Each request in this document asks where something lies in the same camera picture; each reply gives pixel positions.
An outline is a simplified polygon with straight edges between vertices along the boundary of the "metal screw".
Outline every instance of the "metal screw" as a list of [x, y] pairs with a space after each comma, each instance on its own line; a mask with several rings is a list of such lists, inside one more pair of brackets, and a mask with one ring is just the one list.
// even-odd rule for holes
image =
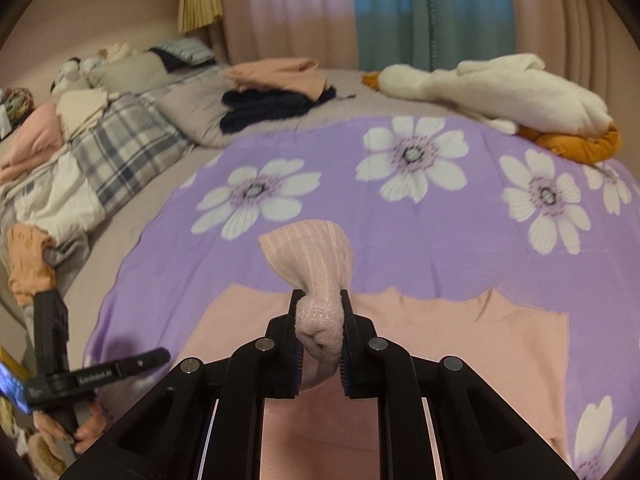
[[180, 363], [180, 370], [182, 370], [186, 374], [191, 374], [200, 368], [200, 362], [193, 357], [185, 359]]
[[372, 337], [369, 339], [369, 348], [372, 350], [384, 350], [389, 346], [389, 341], [383, 337]]
[[444, 359], [444, 367], [452, 372], [462, 370], [462, 361], [457, 357], [447, 357]]
[[261, 337], [255, 342], [255, 347], [261, 352], [271, 350], [274, 346], [276, 346], [276, 342], [269, 337]]

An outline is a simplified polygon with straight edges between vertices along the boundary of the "plaid pillow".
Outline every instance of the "plaid pillow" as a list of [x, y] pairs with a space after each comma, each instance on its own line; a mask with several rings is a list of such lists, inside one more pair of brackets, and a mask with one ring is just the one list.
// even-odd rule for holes
[[71, 144], [108, 217], [192, 147], [150, 100], [131, 94], [114, 102], [95, 128]]
[[180, 38], [167, 41], [155, 48], [164, 50], [189, 66], [198, 66], [215, 58], [213, 51], [198, 38]]

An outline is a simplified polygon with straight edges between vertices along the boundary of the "flower petal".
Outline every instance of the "flower petal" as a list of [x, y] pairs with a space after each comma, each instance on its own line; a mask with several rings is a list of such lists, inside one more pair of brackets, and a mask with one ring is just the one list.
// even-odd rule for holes
[[505, 188], [502, 201], [509, 204], [509, 216], [516, 222], [528, 220], [536, 210], [529, 192], [516, 187]]
[[469, 145], [462, 130], [451, 130], [433, 139], [433, 143], [440, 150], [439, 155], [445, 158], [460, 158], [469, 152]]
[[575, 179], [569, 173], [563, 173], [556, 180], [558, 191], [562, 194], [562, 200], [569, 204], [577, 204], [582, 199], [580, 188], [576, 186]]
[[600, 454], [602, 472], [606, 472], [616, 461], [626, 444], [626, 417], [613, 429]]
[[466, 186], [465, 172], [457, 164], [438, 158], [425, 170], [436, 186], [449, 191], [457, 191]]
[[356, 167], [356, 179], [364, 182], [369, 180], [380, 180], [386, 178], [394, 172], [391, 165], [391, 154], [375, 153], [369, 155]]
[[185, 180], [180, 186], [180, 189], [187, 189], [188, 187], [191, 187], [193, 183], [196, 181], [197, 174], [198, 173], [196, 172], [192, 174], [187, 180]]
[[513, 155], [503, 155], [500, 157], [500, 167], [502, 171], [516, 186], [522, 189], [529, 189], [529, 183], [533, 175], [524, 164]]
[[592, 168], [591, 166], [582, 165], [584, 176], [587, 177], [587, 186], [589, 189], [600, 189], [604, 184], [604, 175], [601, 171]]
[[569, 254], [580, 253], [580, 235], [578, 229], [572, 224], [572, 222], [565, 216], [558, 217], [558, 231], [560, 232], [560, 238], [562, 243], [566, 247]]
[[583, 207], [575, 204], [568, 204], [564, 207], [564, 214], [567, 215], [569, 220], [582, 231], [591, 230], [591, 220], [587, 212]]
[[433, 134], [444, 128], [447, 121], [444, 117], [422, 117], [415, 125], [415, 134], [424, 139], [429, 139]]
[[385, 152], [396, 143], [394, 134], [388, 128], [372, 128], [364, 135], [364, 146], [370, 152]]
[[394, 117], [391, 126], [398, 135], [410, 137], [414, 134], [414, 118], [411, 116]]
[[412, 174], [412, 188], [409, 196], [414, 200], [414, 203], [420, 202], [427, 194], [428, 189], [429, 181], [423, 171], [416, 171]]
[[210, 168], [211, 166], [215, 166], [218, 161], [220, 160], [220, 157], [222, 156], [224, 152], [220, 152], [218, 153], [216, 156], [214, 156], [209, 162], [207, 162], [204, 167], [205, 168]]
[[274, 158], [267, 162], [260, 170], [261, 175], [289, 176], [300, 171], [305, 165], [305, 161], [301, 158], [286, 160], [284, 158]]
[[622, 200], [622, 203], [628, 204], [629, 202], [631, 202], [631, 192], [629, 191], [629, 188], [626, 185], [625, 181], [619, 179], [616, 182], [616, 187], [618, 188], [618, 193], [620, 195], [620, 200]]
[[208, 213], [204, 213], [198, 221], [191, 227], [191, 232], [195, 235], [202, 234], [216, 225], [222, 224], [229, 218], [235, 208], [231, 204], [223, 204], [220, 207], [212, 209]]
[[209, 191], [201, 202], [196, 206], [196, 211], [206, 211], [213, 207], [217, 207], [226, 202], [231, 196], [231, 188], [229, 186], [220, 186]]
[[258, 216], [260, 216], [260, 208], [257, 205], [245, 205], [237, 209], [222, 228], [222, 238], [229, 241], [235, 240], [255, 224]]
[[279, 194], [283, 196], [302, 196], [311, 193], [320, 186], [320, 171], [299, 173], [284, 178]]
[[260, 204], [262, 214], [272, 222], [286, 222], [300, 214], [302, 202], [295, 198], [268, 198]]
[[409, 196], [414, 189], [410, 175], [397, 174], [380, 188], [380, 196], [388, 202], [397, 202]]
[[232, 186], [237, 186], [247, 180], [253, 180], [257, 175], [258, 170], [253, 166], [241, 166], [240, 168], [235, 168], [235, 170], [231, 172], [227, 182]]
[[611, 182], [604, 183], [604, 207], [612, 215], [620, 215], [620, 195]]
[[556, 167], [554, 160], [546, 153], [540, 153], [536, 150], [527, 150], [524, 154], [527, 165], [531, 173], [539, 176], [553, 178], [556, 175]]
[[589, 404], [580, 417], [575, 434], [574, 464], [580, 464], [600, 454], [604, 440], [609, 433], [613, 416], [613, 402], [606, 396], [596, 406]]
[[542, 213], [529, 226], [529, 242], [540, 254], [549, 254], [558, 241], [558, 228], [551, 216]]

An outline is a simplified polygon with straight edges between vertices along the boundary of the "purple sheet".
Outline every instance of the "purple sheet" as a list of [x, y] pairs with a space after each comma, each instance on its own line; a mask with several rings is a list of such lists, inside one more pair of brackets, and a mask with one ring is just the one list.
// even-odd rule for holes
[[517, 303], [567, 312], [572, 462], [596, 480], [640, 418], [639, 195], [615, 161], [590, 170], [459, 118], [246, 137], [145, 229], [86, 355], [100, 362], [157, 346], [177, 355], [231, 283], [289, 290], [260, 234], [327, 219], [353, 246], [354, 292], [393, 285], [466, 300], [498, 286]]

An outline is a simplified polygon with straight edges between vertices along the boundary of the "teal curtain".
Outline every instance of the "teal curtain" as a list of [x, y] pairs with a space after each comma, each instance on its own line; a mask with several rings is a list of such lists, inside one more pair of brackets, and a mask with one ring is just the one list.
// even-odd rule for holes
[[515, 52], [512, 0], [429, 0], [431, 67]]
[[354, 0], [362, 70], [455, 68], [515, 51], [512, 0]]

